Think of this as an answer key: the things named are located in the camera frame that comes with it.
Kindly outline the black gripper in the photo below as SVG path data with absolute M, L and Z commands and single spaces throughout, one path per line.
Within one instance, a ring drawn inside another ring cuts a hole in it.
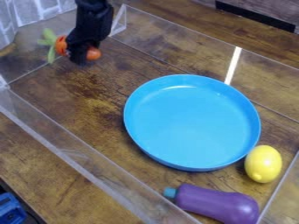
M 111 33 L 113 7 L 108 0 L 74 0 L 74 3 L 76 25 L 66 37 L 69 61 L 85 65 L 90 45 L 99 46 Z

